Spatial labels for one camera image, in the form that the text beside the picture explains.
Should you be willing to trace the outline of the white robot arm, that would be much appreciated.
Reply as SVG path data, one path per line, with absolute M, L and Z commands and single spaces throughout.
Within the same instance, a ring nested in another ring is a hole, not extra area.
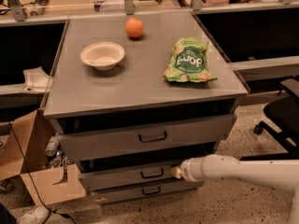
M 239 161 L 230 156 L 190 158 L 171 168 L 177 179 L 188 182 L 236 179 L 293 195 L 288 224 L 299 224 L 299 160 Z

